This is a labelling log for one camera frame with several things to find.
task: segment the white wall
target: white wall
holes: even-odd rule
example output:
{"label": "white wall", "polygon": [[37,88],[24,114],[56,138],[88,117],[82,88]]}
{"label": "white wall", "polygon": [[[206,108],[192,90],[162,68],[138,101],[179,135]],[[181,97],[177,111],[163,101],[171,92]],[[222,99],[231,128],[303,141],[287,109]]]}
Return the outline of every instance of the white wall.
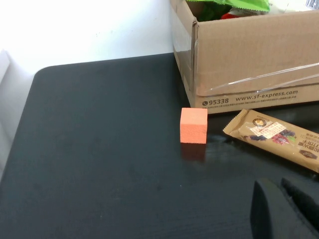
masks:
{"label": "white wall", "polygon": [[0,45],[11,60],[0,123],[10,144],[38,70],[172,52],[169,0],[4,0],[0,9]]}

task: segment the orange block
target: orange block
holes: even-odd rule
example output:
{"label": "orange block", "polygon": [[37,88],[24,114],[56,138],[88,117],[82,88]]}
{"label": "orange block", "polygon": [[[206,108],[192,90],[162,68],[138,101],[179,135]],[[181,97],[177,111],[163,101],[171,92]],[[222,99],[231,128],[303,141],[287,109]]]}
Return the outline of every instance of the orange block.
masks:
{"label": "orange block", "polygon": [[206,143],[207,109],[182,108],[180,116],[180,142]]}

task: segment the open cardboard box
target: open cardboard box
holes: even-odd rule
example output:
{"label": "open cardboard box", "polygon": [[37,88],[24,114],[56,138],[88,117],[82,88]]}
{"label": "open cardboard box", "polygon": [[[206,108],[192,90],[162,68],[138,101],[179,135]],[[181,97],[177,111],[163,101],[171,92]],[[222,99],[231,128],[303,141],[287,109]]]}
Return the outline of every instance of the open cardboard box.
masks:
{"label": "open cardboard box", "polygon": [[319,11],[198,22],[203,3],[170,3],[191,107],[212,114],[319,100]]}

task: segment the black object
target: black object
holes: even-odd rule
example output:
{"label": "black object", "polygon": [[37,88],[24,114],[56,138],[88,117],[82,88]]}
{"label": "black object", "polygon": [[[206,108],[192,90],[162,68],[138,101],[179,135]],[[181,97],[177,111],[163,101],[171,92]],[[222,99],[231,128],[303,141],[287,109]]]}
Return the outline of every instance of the black object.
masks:
{"label": "black object", "polygon": [[290,181],[283,179],[283,187],[278,187],[268,179],[256,181],[254,187],[252,208],[251,208],[251,227],[255,239],[318,239],[319,233],[309,223],[307,214],[308,209],[314,204],[300,204],[298,202],[308,202],[313,199],[303,192]]}
{"label": "black object", "polygon": [[305,191],[305,187],[296,180],[283,178],[281,185],[300,212],[314,229],[319,232],[319,198],[313,197],[312,190]]}
{"label": "black object", "polygon": [[[227,137],[183,160],[173,54],[49,67],[34,81],[0,184],[3,239],[251,239],[253,185],[317,175]],[[319,105],[258,110],[319,132]]]}

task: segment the black plastic part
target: black plastic part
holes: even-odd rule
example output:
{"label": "black plastic part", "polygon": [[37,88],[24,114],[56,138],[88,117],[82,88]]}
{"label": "black plastic part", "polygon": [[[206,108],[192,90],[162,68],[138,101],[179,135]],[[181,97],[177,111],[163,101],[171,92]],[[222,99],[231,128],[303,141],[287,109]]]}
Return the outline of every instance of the black plastic part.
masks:
{"label": "black plastic part", "polygon": [[292,206],[288,195],[268,179],[256,181],[251,207],[255,239],[315,239],[315,229]]}
{"label": "black plastic part", "polygon": [[312,197],[312,191],[306,191],[307,188],[294,179],[283,178],[281,185],[285,188],[287,194],[294,201],[300,212],[319,232],[319,204]]}

